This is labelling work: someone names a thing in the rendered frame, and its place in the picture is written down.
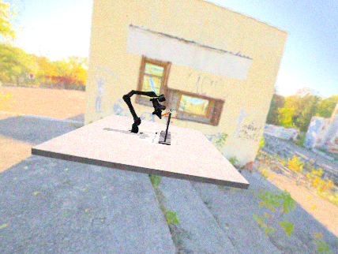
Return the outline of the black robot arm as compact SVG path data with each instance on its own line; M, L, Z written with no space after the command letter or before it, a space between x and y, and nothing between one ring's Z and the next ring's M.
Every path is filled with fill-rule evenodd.
M122 97L123 100L125 101L125 103L127 104L127 106L129 107L130 112L133 116L134 123L132 124L131 133L138 133L138 130L139 130L138 127L141 124L141 119L140 119L140 117L137 116L137 114L136 114L136 112L135 112L135 110L132 106L131 100L130 100L130 97L133 94L146 95L146 96L152 97L152 99L150 98L150 100L149 100L149 101L152 101L152 104L158 103L158 100L159 100L159 102L166 101L166 99L165 99L163 94L158 96L158 95L156 95L155 92L142 92L142 91L135 91L135 90L131 90L129 93L127 93L126 95L124 95ZM153 97L158 97L158 98L153 98Z

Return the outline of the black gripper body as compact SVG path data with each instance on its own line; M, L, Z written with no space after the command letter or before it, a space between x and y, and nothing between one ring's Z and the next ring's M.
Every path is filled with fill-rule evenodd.
M159 112L165 109L164 106L160 106L159 103L153 104L153 107L155 110L152 112L152 115L154 115L156 112Z

